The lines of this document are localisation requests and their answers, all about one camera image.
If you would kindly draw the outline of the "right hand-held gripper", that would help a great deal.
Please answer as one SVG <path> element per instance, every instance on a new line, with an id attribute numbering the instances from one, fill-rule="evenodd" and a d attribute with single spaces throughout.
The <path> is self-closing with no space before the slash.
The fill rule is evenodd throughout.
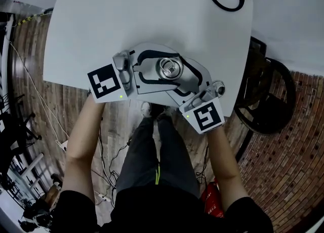
<path id="1" fill-rule="evenodd" d="M 180 84 L 166 85 L 166 106 L 180 106 L 184 118 L 197 133 L 203 134 L 225 122 L 219 97 L 204 66 L 187 57 L 180 59 L 183 64 Z"/>

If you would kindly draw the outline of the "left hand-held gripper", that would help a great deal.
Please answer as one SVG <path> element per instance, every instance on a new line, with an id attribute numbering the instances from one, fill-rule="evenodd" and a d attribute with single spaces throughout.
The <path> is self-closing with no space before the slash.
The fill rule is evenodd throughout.
<path id="1" fill-rule="evenodd" d="M 144 59 L 165 57 L 183 60 L 175 50 L 155 43 L 140 43 L 116 53 L 87 74 L 95 102 L 135 100 L 138 94 L 177 89 L 180 84 L 160 78 L 154 66 L 140 66 Z"/>

